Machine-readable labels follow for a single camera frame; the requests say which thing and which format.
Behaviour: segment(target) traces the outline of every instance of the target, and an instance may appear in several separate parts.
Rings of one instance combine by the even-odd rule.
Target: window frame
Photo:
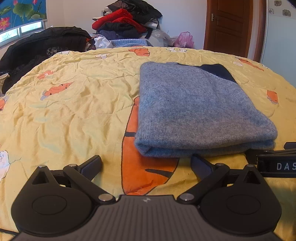
[[[0,42],[0,49],[6,47],[7,45],[11,45],[11,44],[15,43],[16,41],[18,41],[20,39],[23,39],[25,37],[28,37],[28,36],[30,36],[33,33],[37,33],[37,32],[40,32],[40,31],[45,30],[45,23],[44,23],[44,21],[37,21],[37,22],[34,22],[34,23],[38,23],[38,22],[41,22],[41,27],[40,28],[32,29],[31,31],[26,31],[26,32],[23,32],[22,33],[21,27],[27,26],[27,25],[33,24],[33,23],[28,23],[28,24],[25,24],[23,26],[20,26],[20,27],[15,28],[17,30],[17,36],[11,37],[9,39],[6,39],[6,40]]]

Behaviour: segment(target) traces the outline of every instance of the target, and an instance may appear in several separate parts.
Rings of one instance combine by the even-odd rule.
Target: door panel
[[[207,50],[247,57],[252,29],[252,0],[211,1]]]

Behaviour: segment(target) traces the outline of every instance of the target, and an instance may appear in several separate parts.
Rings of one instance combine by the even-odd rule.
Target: pink plastic bag
[[[192,38],[193,37],[190,35],[190,32],[181,33],[174,43],[174,47],[192,49],[194,45]]]

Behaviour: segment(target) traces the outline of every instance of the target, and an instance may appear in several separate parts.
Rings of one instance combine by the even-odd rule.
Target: blue-gray sweater
[[[144,63],[135,146],[144,156],[272,149],[275,125],[241,87],[193,66]]]

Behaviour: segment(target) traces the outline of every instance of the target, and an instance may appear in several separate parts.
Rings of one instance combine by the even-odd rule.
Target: bed
[[[160,47],[61,52],[33,68],[0,100],[0,228],[17,231],[10,215],[12,202],[41,164],[58,170],[98,154],[104,167],[93,182],[116,197],[124,193],[177,197],[198,182],[188,158],[145,162],[133,149],[133,137],[125,135],[137,129],[139,71],[148,61],[225,66],[255,107],[276,125],[275,150],[296,141],[296,89],[249,59]],[[247,164],[243,154],[207,159],[234,169]],[[266,180],[282,205],[275,233],[295,241],[296,180]],[[11,238],[0,233],[0,241]]]

